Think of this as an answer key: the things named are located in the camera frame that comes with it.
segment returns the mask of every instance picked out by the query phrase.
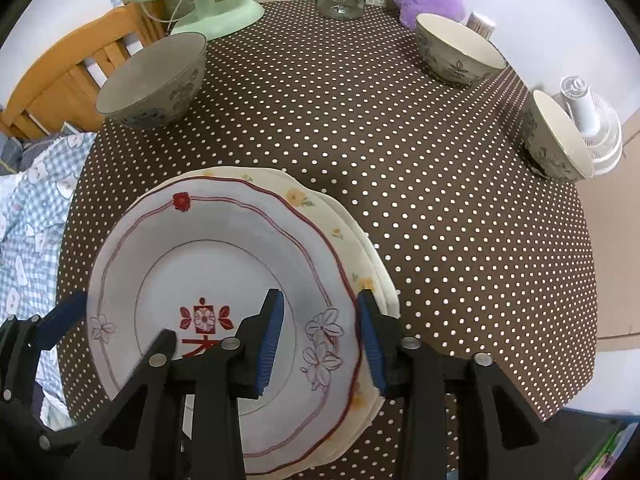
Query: bowl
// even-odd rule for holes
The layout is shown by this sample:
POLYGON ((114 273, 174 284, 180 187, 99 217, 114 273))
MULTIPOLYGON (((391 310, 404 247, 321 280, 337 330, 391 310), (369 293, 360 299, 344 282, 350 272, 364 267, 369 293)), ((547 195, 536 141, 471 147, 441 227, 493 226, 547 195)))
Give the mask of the bowl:
POLYGON ((502 54, 478 33, 437 14, 418 14, 415 27, 420 55, 446 82, 475 85, 507 66, 502 54))
POLYGON ((159 128, 180 119, 202 86, 207 38, 182 32, 139 50, 100 89, 97 110, 131 128, 159 128))
POLYGON ((561 180, 593 176, 593 159, 571 117, 540 90, 527 97, 522 132, 527 151, 546 175, 561 180))

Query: red flower pattern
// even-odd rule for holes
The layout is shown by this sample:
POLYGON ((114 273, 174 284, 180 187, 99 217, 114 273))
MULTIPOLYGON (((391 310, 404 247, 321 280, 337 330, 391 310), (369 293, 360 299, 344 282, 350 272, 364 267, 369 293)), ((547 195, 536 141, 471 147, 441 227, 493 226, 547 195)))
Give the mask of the red flower pattern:
POLYGON ((185 306, 180 307, 180 315, 184 318, 180 320, 180 328, 187 330, 191 325, 191 313, 185 306))
POLYGON ((231 323, 231 320, 229 319, 230 310, 231 309, 229 309, 229 306, 225 305, 218 312, 218 322, 225 330, 231 330, 234 327, 234 324, 231 323))
POLYGON ((182 192, 174 194, 174 207, 178 211, 188 211, 191 207, 191 198, 189 197, 189 193, 182 192))
POLYGON ((216 315, 213 312, 213 306, 194 306, 193 324, 196 326, 196 334, 215 334, 216 315))

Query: white plate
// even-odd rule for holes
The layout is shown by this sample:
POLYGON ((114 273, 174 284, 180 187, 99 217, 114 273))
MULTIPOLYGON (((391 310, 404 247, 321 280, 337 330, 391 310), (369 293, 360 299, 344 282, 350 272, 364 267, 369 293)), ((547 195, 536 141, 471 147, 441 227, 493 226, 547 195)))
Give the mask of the white plate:
POLYGON ((242 448, 249 474, 298 462, 348 412, 360 363, 353 289, 324 235, 247 182, 181 180, 116 224, 87 304, 105 391, 117 394, 161 328, 178 333, 174 358, 202 351, 233 335, 272 287, 286 297, 285 320, 270 385, 242 403, 242 448))
MULTIPOLYGON (((388 272, 386 272, 378 252, 367 238, 365 232, 337 200, 326 194, 316 193, 313 190, 307 189, 287 173, 270 168, 219 166, 205 170, 190 171, 162 185, 164 186, 169 182, 177 182, 188 176, 199 175, 251 180, 254 184, 259 184, 261 187, 276 192, 283 197, 286 196, 287 192, 291 189, 302 191, 306 196, 310 197, 310 202, 314 205, 301 205, 297 208, 298 211, 323 230, 335 251, 340 255, 340 259, 343 261, 348 275, 359 274, 361 276, 374 276, 372 284, 370 285, 374 287, 374 294, 376 295, 376 301, 378 302, 380 311, 384 314, 399 317, 400 309, 396 288, 388 272), (335 236, 335 231, 340 233, 341 237, 335 236), (362 251, 367 255, 369 259, 368 262, 364 262, 362 251), (356 267, 353 267, 354 262, 347 261, 345 263, 343 259, 344 253, 356 256, 355 261, 360 268, 356 269, 356 267)), ((355 283, 354 285, 354 291, 357 292, 357 290, 359 290, 359 283, 355 283)), ((268 475, 268 478, 286 478, 306 468, 332 462, 351 447, 351 444, 362 434, 364 429, 378 414, 383 403, 383 399, 378 395, 378 391, 371 383, 369 369, 365 360, 358 374, 356 384, 358 385, 357 391, 359 395, 356 395, 352 400, 346 418, 335 433, 318 448, 313 450, 304 460, 277 472, 273 472, 268 475)), ((185 412, 185 431, 187 433, 190 433, 191 428, 190 415, 190 412, 185 412)))

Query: white wall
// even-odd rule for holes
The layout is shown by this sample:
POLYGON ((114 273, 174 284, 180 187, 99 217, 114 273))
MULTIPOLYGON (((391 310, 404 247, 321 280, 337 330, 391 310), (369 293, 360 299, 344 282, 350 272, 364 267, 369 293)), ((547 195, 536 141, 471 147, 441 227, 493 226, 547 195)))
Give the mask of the white wall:
POLYGON ((640 55, 604 0, 465 0, 497 23, 492 41, 529 88, 578 74, 622 122, 640 108, 640 55))
POLYGON ((52 44, 111 8, 110 0, 32 0, 0 47, 0 105, 52 44))
POLYGON ((567 407, 640 415, 640 349, 598 352, 593 379, 567 407))

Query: yellow flower pattern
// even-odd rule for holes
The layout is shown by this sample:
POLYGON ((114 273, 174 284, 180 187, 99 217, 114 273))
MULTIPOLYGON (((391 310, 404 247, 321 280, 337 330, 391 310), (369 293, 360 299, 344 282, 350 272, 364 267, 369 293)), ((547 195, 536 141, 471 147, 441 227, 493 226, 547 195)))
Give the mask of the yellow flower pattern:
POLYGON ((353 397, 351 397, 350 410, 359 410, 360 408, 364 408, 366 404, 366 400, 360 388, 360 383, 356 381, 353 388, 353 397))
POLYGON ((294 207, 309 207, 314 203, 309 200, 309 198, 304 194, 304 192, 292 187, 285 194, 285 198, 287 202, 289 202, 294 207))
POLYGON ((353 273, 351 275, 351 280, 358 284, 358 290, 369 288, 372 292, 376 291, 376 284, 374 283, 373 278, 369 276, 360 277, 359 275, 353 273))

